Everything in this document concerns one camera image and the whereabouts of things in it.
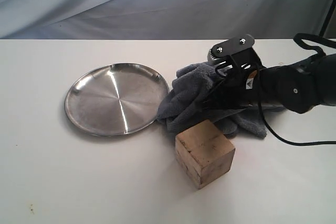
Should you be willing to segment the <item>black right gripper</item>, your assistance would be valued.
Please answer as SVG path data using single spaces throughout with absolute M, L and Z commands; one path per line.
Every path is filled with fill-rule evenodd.
M 221 79 L 210 89 L 207 97 L 199 102 L 201 110 L 240 110 L 261 108 L 261 66 L 241 68 L 215 67 Z

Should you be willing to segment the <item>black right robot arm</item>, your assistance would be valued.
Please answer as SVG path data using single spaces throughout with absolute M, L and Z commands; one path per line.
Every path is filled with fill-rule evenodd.
M 266 68 L 256 62 L 230 72 L 210 90 L 203 109 L 233 110 L 283 107 L 303 114 L 317 105 L 335 106 L 335 55 Z

